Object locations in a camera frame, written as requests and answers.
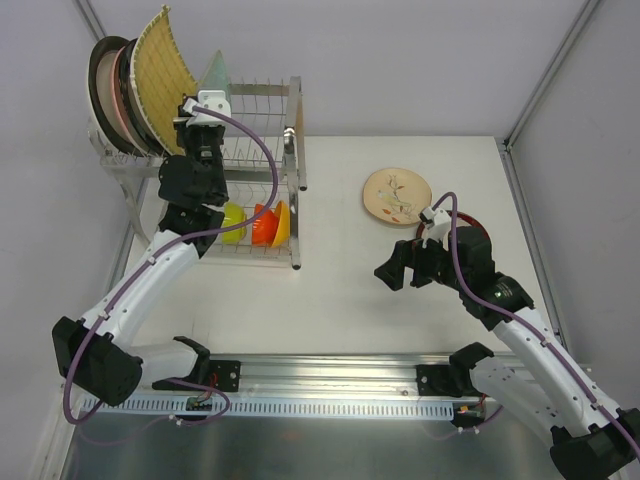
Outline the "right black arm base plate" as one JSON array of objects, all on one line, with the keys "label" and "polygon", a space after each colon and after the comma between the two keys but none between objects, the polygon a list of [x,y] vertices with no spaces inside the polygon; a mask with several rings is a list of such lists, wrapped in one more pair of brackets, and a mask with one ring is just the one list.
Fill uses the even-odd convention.
[{"label": "right black arm base plate", "polygon": [[452,396],[449,366],[443,364],[420,364],[415,367],[416,386],[419,396]]}]

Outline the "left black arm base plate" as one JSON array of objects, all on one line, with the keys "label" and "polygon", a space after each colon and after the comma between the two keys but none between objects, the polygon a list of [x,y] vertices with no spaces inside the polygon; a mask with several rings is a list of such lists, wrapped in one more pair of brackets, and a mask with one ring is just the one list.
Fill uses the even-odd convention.
[{"label": "left black arm base plate", "polygon": [[181,386],[169,379],[159,380],[152,384],[153,390],[198,390],[199,386],[210,386],[222,392],[237,392],[241,377],[241,362],[237,360],[220,360],[205,358],[197,360],[194,369],[178,380],[194,384],[194,387]]}]

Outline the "cream plate dark patterned rim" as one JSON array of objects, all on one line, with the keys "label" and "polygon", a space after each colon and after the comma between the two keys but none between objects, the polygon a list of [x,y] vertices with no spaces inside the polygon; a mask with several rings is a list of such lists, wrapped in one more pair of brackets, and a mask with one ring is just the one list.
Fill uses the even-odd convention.
[{"label": "cream plate dark patterned rim", "polygon": [[137,149],[140,152],[162,157],[165,154],[165,149],[147,126],[135,100],[133,86],[130,80],[131,58],[136,42],[137,38],[134,38],[127,43],[120,54],[119,66],[117,67],[119,88],[128,120],[127,129],[131,133],[131,137],[135,140]]}]

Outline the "beige oval floral plate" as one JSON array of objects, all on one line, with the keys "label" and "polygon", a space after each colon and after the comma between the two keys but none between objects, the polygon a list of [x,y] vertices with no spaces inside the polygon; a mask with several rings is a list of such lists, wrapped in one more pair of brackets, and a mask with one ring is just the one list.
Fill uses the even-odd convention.
[{"label": "beige oval floral plate", "polygon": [[431,186],[419,174],[404,168],[385,168],[366,180],[363,205],[375,218],[393,226],[414,226],[432,203]]}]

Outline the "pink and cream floral plate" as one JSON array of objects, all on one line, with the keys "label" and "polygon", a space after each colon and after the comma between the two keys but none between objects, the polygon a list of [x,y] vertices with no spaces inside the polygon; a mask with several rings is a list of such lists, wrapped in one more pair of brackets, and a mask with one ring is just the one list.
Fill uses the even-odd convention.
[{"label": "pink and cream floral plate", "polygon": [[111,67],[111,95],[115,106],[116,118],[120,125],[119,129],[125,135],[128,142],[135,148],[139,154],[146,154],[142,139],[137,134],[133,124],[131,123],[126,112],[122,92],[119,81],[119,65],[122,58],[124,47],[122,47],[115,56]]}]

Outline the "cream plate with metallic rim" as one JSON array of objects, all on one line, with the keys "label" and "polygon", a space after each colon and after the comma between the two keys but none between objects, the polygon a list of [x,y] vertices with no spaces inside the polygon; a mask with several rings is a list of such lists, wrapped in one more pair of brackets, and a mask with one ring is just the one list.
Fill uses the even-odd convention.
[{"label": "cream plate with metallic rim", "polygon": [[122,37],[107,36],[95,44],[87,68],[87,92],[92,119],[105,141],[117,151],[138,155],[139,152],[119,125],[111,94],[111,67],[116,54],[127,43]]}]

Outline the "teal square plate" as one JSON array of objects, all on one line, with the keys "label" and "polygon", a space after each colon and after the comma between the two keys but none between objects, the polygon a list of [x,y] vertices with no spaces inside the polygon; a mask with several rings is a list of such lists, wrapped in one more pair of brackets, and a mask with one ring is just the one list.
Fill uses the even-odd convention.
[{"label": "teal square plate", "polygon": [[202,74],[199,82],[199,90],[222,91],[227,98],[231,95],[230,79],[226,63],[221,50],[217,50],[210,59],[208,66]]}]

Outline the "yellow woven bamboo mat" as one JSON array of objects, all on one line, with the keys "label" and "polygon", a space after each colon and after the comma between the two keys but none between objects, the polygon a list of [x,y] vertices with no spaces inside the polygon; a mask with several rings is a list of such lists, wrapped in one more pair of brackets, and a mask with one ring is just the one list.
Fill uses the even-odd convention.
[{"label": "yellow woven bamboo mat", "polygon": [[176,44],[169,20],[170,7],[161,11],[139,35],[132,54],[130,80],[146,125],[164,151],[182,155],[173,119],[184,95],[196,93],[197,82]]}]

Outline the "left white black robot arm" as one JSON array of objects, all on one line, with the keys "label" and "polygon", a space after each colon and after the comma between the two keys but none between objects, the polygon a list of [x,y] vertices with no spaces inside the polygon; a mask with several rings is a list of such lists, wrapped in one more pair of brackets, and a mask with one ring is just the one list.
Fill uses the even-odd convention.
[{"label": "left white black robot arm", "polygon": [[134,347],[134,338],[166,289],[195,265],[221,233],[228,189],[221,147],[231,107],[222,91],[185,99],[174,120],[182,155],[160,167],[159,196],[167,208],[142,257],[114,288],[78,320],[61,318],[52,329],[64,405],[73,387],[118,406],[141,385],[174,380],[199,389],[210,376],[209,351],[175,337]]}]

